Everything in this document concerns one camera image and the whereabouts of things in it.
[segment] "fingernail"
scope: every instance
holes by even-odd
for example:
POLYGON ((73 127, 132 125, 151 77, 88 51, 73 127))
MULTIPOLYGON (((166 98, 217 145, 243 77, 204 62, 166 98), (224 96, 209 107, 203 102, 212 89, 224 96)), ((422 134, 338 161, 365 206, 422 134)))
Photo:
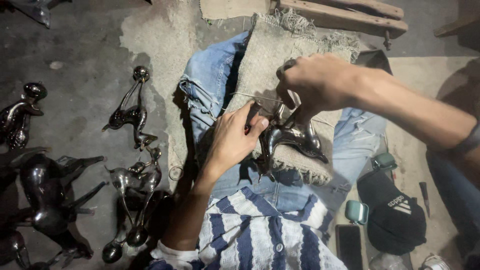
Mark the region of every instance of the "fingernail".
POLYGON ((268 119, 263 118, 262 119, 262 125, 264 125, 264 128, 267 128, 268 127, 268 119))

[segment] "hand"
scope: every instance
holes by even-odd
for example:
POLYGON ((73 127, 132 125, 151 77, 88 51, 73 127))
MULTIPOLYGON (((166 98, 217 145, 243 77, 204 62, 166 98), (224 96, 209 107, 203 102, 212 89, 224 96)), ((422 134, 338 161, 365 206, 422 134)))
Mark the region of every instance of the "hand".
POLYGON ((255 148, 258 136, 268 126, 268 119, 258 114, 250 121, 250 132, 245 135, 245 122, 253 101, 242 108, 226 113, 216 121, 214 140, 203 168, 215 181, 225 171, 242 161, 255 148))
POLYGON ((298 57, 297 63, 279 78, 276 90, 290 109, 295 108, 295 103, 287 89, 296 92, 301 100, 302 117, 310 120, 323 110, 355 107, 360 95, 378 78, 393 77, 382 70, 347 63, 331 53, 313 54, 298 57))

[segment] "wristband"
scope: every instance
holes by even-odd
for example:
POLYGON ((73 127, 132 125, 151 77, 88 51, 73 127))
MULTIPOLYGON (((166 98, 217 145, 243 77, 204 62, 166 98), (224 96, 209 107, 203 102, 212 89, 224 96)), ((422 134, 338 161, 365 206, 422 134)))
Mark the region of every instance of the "wristband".
POLYGON ((477 148, 480 145, 480 121, 477 120, 477 124, 473 127, 470 135, 459 143, 454 148, 450 149, 449 152, 456 155, 465 155, 471 150, 477 148))

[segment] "shirt button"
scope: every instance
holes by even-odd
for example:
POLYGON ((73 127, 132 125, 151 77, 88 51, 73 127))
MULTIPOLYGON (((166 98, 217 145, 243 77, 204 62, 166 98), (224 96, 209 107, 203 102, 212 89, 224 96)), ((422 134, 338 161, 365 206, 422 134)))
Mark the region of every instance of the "shirt button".
POLYGON ((277 250, 278 252, 282 251, 282 249, 283 249, 282 244, 277 244, 276 247, 275 247, 275 250, 277 250))

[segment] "wooden plank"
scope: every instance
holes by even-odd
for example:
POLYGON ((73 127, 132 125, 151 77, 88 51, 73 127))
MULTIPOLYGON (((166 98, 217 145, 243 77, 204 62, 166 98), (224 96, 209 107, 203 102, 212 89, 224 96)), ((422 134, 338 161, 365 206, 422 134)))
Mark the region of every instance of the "wooden plank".
POLYGON ((448 37, 448 36, 453 36, 458 34, 458 32, 464 28, 467 27, 471 24, 474 24, 476 22, 480 22, 480 16, 479 17, 463 17, 463 18, 458 18, 456 21, 453 23, 446 24, 440 28, 437 28, 433 31, 433 34, 436 37, 448 37))
POLYGON ((275 13, 275 9, 277 8, 277 1, 272 1, 270 2, 270 8, 268 10, 268 14, 274 14, 275 13))
POLYGON ((403 21, 375 17, 300 0, 280 0, 280 8, 293 8, 300 15, 313 19, 313 24, 318 27, 358 31, 379 37, 384 37, 385 31, 388 30, 391 39, 401 36, 408 30, 408 25, 403 21))
POLYGON ((403 9, 375 0, 311 0, 312 2, 336 8, 351 8, 377 17, 401 20, 403 9))

